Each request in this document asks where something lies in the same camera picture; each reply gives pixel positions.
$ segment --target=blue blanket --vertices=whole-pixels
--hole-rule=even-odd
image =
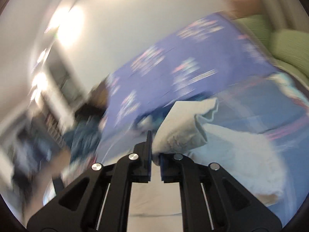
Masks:
[[[212,14],[175,32],[107,79],[109,107],[103,138],[176,100],[205,97],[276,71],[230,21]]]

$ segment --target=silver screw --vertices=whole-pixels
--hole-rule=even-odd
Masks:
[[[219,168],[220,168],[220,165],[218,163],[211,163],[211,169],[212,170],[217,171],[217,170],[219,170]]]
[[[99,170],[101,170],[102,165],[100,163],[95,163],[91,166],[91,168],[92,168],[92,170],[99,171]]]
[[[182,156],[182,154],[177,153],[177,154],[174,155],[174,159],[175,159],[175,160],[182,160],[182,159],[183,159],[183,156]]]
[[[138,154],[137,153],[131,153],[129,154],[129,159],[130,160],[137,160],[138,159]]]

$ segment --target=green sofa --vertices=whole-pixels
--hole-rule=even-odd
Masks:
[[[290,29],[274,31],[265,15],[238,18],[235,22],[256,40],[275,66],[293,75],[309,89],[308,33]]]

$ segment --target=triangular cutout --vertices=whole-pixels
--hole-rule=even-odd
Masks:
[[[250,201],[237,190],[227,179],[223,179],[223,185],[228,193],[228,197],[231,201],[233,208],[239,211],[250,205]]]
[[[81,201],[82,196],[84,195],[84,192],[86,191],[88,183],[88,178],[82,179],[59,200],[59,204],[71,211],[75,211]]]

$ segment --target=green cushion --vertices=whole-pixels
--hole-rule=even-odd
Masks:
[[[272,28],[265,15],[253,15],[238,18],[235,21],[247,27],[267,49],[269,48]]]
[[[309,34],[295,30],[274,32],[270,52],[276,58],[287,62],[309,77]]]
[[[301,71],[299,71],[295,66],[278,59],[276,59],[276,65],[284,71],[288,72],[289,74],[293,75],[301,83],[309,86],[309,78]]]

